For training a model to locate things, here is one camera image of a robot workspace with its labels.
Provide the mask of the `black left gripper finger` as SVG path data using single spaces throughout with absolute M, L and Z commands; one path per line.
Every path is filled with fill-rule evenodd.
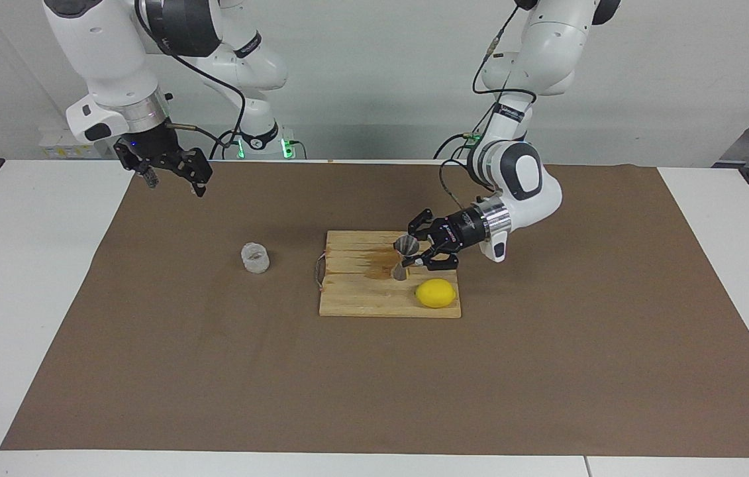
M 458 253 L 460 249 L 454 247 L 426 248 L 414 254 L 408 254 L 407 267 L 423 266 L 428 271 L 456 270 L 459 266 Z
M 407 225 L 407 234 L 416 240 L 443 240 L 444 218 L 435 217 L 431 209 L 423 209 Z

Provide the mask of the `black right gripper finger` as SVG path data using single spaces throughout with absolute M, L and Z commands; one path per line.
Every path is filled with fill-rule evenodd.
M 193 193 L 202 198 L 207 192 L 207 182 L 213 175 L 213 169 L 201 149 L 180 150 L 175 155 L 174 174 L 187 180 Z
M 156 172 L 154 172 L 152 166 L 145 163 L 140 158 L 128 159 L 128 169 L 129 171 L 134 172 L 137 176 L 141 176 L 149 188 L 156 188 L 158 186 L 158 176 L 156 175 Z

